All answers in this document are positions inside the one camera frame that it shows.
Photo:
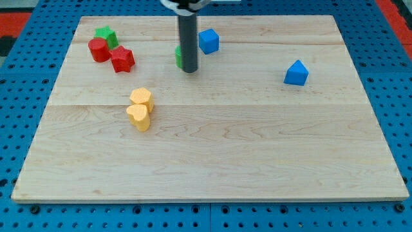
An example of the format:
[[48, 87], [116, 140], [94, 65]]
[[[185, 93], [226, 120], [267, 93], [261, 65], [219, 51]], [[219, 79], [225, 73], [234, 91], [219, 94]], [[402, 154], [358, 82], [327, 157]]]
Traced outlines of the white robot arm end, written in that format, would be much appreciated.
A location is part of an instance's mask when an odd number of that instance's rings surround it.
[[160, 3], [179, 16], [191, 16], [207, 6], [211, 0], [160, 0]]

